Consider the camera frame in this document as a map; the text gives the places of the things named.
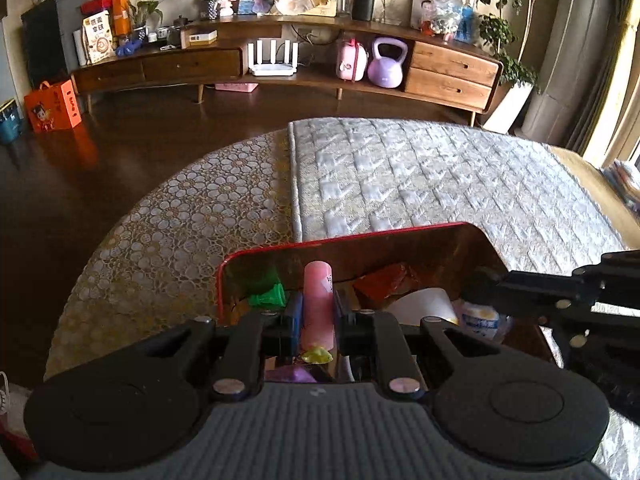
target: wooden drawer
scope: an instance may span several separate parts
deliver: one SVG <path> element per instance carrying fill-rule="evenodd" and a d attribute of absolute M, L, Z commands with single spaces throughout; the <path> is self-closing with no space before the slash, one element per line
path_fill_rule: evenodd
<path fill-rule="evenodd" d="M 484 110 L 491 95 L 487 86 L 418 68 L 409 69 L 404 91 L 477 111 Z"/>
<path fill-rule="evenodd" d="M 240 76 L 241 59 L 241 51 L 237 48 L 210 48 L 149 57 L 142 60 L 142 67 L 146 81 L 170 84 L 204 76 Z"/>
<path fill-rule="evenodd" d="M 438 74 L 459 77 L 484 86 L 493 86 L 498 73 L 497 63 L 480 59 L 429 43 L 418 43 L 414 47 L 411 66 L 430 70 Z"/>
<path fill-rule="evenodd" d="M 145 81 L 139 59 L 115 59 L 74 72 L 79 94 L 126 88 Z"/>

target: white plant pot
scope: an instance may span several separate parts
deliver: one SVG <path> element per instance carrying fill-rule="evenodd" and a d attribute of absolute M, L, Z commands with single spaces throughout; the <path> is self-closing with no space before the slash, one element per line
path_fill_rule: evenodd
<path fill-rule="evenodd" d="M 527 102 L 531 90 L 533 90 L 533 85 L 529 83 L 514 85 L 482 127 L 497 134 L 508 134 L 513 121 L 516 120 L 524 103 Z"/>

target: blue basket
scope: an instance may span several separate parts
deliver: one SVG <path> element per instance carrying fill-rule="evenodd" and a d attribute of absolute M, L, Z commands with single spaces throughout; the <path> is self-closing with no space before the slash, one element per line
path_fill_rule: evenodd
<path fill-rule="evenodd" d="M 13 142 L 22 133 L 22 120 L 15 99 L 0 106 L 0 144 Z"/>

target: green object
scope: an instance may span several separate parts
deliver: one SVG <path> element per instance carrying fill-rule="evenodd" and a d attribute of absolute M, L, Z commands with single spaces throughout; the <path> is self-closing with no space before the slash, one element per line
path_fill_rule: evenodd
<path fill-rule="evenodd" d="M 300 357 L 305 363 L 310 365 L 325 365 L 334 360 L 334 356 L 320 346 L 314 346 L 311 350 L 304 352 Z"/>
<path fill-rule="evenodd" d="M 129 0 L 129 13 L 134 23 L 134 28 L 144 27 L 146 20 L 153 14 L 157 14 L 162 24 L 164 15 L 158 5 L 162 0 Z"/>
<path fill-rule="evenodd" d="M 281 283 L 276 283 L 273 285 L 271 290 L 263 294 L 254 294 L 249 296 L 249 306 L 279 306 L 283 307 L 286 305 L 286 301 L 284 298 L 284 288 L 282 288 Z"/>

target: power outlet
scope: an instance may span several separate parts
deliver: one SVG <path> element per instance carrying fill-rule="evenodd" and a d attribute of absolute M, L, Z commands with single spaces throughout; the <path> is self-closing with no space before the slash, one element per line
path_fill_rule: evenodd
<path fill-rule="evenodd" d="M 298 34 L 300 36 L 302 36 L 303 38 L 307 35 L 307 34 L 313 34 L 314 30 L 311 27 L 300 27 L 298 29 Z"/>

